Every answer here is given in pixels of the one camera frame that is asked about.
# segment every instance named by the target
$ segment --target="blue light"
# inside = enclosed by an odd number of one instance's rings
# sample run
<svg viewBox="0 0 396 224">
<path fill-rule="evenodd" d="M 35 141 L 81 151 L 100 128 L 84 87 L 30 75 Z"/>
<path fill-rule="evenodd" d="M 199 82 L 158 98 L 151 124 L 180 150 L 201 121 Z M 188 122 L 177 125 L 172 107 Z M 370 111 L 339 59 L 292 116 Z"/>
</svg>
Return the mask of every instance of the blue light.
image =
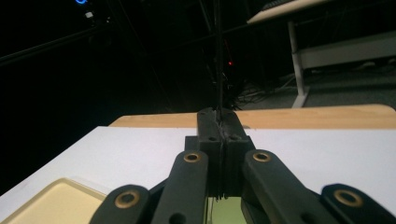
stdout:
<svg viewBox="0 0 396 224">
<path fill-rule="evenodd" d="M 76 2 L 79 4 L 85 4 L 87 2 L 87 0 L 76 0 Z"/>
</svg>

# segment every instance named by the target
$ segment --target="yellow tray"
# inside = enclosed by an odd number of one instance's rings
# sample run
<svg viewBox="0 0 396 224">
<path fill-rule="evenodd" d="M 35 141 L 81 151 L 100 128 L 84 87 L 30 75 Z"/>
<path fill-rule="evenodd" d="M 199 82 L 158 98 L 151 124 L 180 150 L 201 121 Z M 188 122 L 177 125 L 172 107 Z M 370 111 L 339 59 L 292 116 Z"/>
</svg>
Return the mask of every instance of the yellow tray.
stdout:
<svg viewBox="0 0 396 224">
<path fill-rule="evenodd" d="M 106 195 L 67 178 L 58 179 L 2 224 L 87 224 Z"/>
</svg>

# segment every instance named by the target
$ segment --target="dark background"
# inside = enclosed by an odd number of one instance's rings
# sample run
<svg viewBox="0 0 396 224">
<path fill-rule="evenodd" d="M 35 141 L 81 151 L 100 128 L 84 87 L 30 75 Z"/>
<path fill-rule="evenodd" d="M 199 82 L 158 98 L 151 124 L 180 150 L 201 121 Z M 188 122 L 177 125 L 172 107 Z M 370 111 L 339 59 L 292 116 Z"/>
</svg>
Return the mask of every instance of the dark background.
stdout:
<svg viewBox="0 0 396 224">
<path fill-rule="evenodd" d="M 265 2 L 223 1 L 226 107 L 235 109 L 247 81 L 270 91 L 293 73 L 288 18 L 246 26 Z M 0 194 L 120 116 L 216 106 L 212 1 L 8 4 L 0 9 Z M 395 8 L 336 1 L 292 16 L 307 48 L 394 30 Z"/>
</svg>

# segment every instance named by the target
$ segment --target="beige tray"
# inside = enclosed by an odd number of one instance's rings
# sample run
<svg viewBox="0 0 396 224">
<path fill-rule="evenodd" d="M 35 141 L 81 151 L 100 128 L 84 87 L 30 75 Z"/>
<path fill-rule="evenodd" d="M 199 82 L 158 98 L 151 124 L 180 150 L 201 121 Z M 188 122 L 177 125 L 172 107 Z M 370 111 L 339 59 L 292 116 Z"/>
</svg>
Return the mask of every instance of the beige tray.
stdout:
<svg viewBox="0 0 396 224">
<path fill-rule="evenodd" d="M 106 195 L 67 178 L 58 179 L 2 224 L 87 224 Z"/>
</svg>

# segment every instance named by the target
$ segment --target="floor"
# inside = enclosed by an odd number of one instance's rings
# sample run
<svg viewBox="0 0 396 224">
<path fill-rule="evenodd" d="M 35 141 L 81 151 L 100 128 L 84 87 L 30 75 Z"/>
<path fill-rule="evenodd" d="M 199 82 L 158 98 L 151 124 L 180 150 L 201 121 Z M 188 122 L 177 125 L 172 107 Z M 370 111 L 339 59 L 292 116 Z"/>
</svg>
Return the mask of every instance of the floor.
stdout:
<svg viewBox="0 0 396 224">
<path fill-rule="evenodd" d="M 395 61 L 389 58 L 306 70 L 304 84 L 309 92 L 303 107 L 382 104 L 396 108 Z M 291 108 L 298 94 L 294 74 L 281 79 L 284 84 L 271 92 L 246 83 L 235 107 L 241 110 Z"/>
</svg>

